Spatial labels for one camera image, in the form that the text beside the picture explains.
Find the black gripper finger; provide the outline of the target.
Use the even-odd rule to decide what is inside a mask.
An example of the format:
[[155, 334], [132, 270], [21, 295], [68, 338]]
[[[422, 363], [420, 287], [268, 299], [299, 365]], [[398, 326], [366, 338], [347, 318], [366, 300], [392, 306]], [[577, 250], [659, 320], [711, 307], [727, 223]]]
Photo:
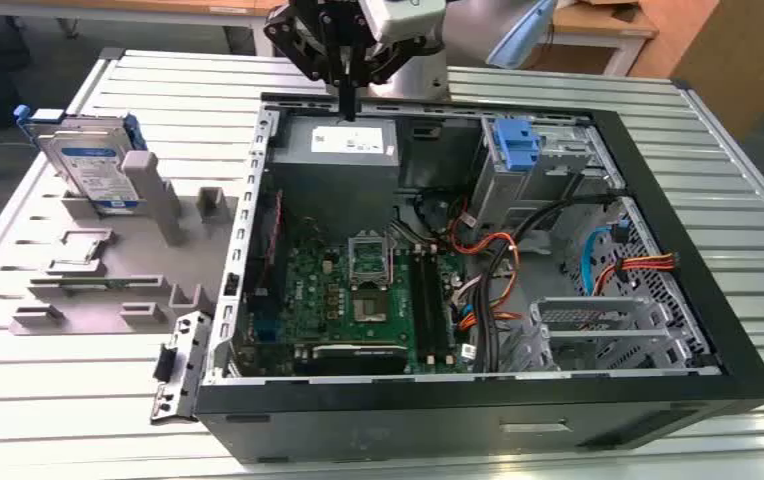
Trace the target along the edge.
[[324, 46], [311, 35], [288, 4], [274, 8], [264, 23], [264, 35], [282, 55], [311, 81], [334, 88], [340, 118], [348, 120], [348, 80], [340, 47]]
[[442, 43], [428, 46], [396, 42], [371, 57], [352, 51], [348, 64], [348, 120], [362, 109], [362, 98], [438, 100], [446, 97], [446, 52]]

